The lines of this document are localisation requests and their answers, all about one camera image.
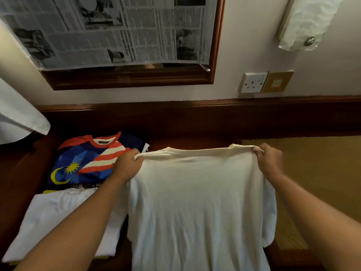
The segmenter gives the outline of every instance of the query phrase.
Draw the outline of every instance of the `hand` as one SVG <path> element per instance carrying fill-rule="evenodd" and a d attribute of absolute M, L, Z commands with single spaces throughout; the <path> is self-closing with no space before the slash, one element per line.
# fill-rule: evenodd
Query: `hand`
<path fill-rule="evenodd" d="M 266 179 L 272 181 L 275 178 L 284 176 L 282 151 L 270 147 L 266 143 L 259 147 L 263 149 L 264 153 L 259 148 L 254 148 L 253 151 L 257 155 L 258 167 Z"/>
<path fill-rule="evenodd" d="M 137 160 L 134 160 L 136 154 L 139 154 L 139 151 L 135 148 L 120 155 L 115 161 L 110 177 L 124 182 L 128 182 L 133 178 L 139 172 L 143 163 L 142 157 L 138 157 Z"/>

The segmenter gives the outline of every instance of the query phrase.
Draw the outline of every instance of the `wooden furniture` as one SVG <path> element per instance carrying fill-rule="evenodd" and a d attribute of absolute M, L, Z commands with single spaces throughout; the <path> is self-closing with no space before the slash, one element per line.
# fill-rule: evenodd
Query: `wooden furniture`
<path fill-rule="evenodd" d="M 179 149 L 226 147 L 243 139 L 361 134 L 361 96 L 39 106 L 52 128 L 0 146 L 0 257 L 16 236 L 31 198 L 42 191 L 61 141 L 85 134 L 131 132 L 151 144 Z M 127 223 L 117 253 L 90 270 L 130 270 Z M 265 249 L 272 270 L 316 270 L 308 250 Z M 12 269 L 1 264 L 0 269 Z"/>
<path fill-rule="evenodd" d="M 41 71 L 53 90 L 213 84 L 225 0 L 218 0 L 209 65 L 120 71 L 114 68 Z"/>

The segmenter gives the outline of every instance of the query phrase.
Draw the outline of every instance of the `white lamp shade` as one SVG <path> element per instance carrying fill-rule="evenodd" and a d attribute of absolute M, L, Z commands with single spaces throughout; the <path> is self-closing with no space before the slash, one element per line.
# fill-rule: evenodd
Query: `white lamp shade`
<path fill-rule="evenodd" d="M 314 50 L 343 0 L 290 0 L 280 26 L 279 47 Z"/>

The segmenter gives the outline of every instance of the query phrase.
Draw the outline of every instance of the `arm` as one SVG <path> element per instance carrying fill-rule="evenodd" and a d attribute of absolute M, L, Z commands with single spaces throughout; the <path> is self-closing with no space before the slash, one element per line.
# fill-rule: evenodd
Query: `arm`
<path fill-rule="evenodd" d="M 273 185 L 305 239 L 328 270 L 361 270 L 361 224 L 321 201 L 283 172 L 282 152 L 255 148 L 259 168 Z"/>
<path fill-rule="evenodd" d="M 103 238 L 120 189 L 139 171 L 139 151 L 121 155 L 111 176 L 83 204 L 44 237 L 16 271 L 87 270 Z"/>

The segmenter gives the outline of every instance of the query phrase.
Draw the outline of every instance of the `malaysian flag shirt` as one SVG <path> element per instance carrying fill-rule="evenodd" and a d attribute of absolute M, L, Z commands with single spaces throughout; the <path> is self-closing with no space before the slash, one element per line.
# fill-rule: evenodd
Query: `malaysian flag shirt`
<path fill-rule="evenodd" d="M 120 155 L 133 148 L 145 152 L 148 146 L 139 138 L 121 132 L 109 137 L 71 138 L 59 147 L 60 156 L 51 169 L 47 186 L 63 189 L 74 184 L 104 182 Z"/>

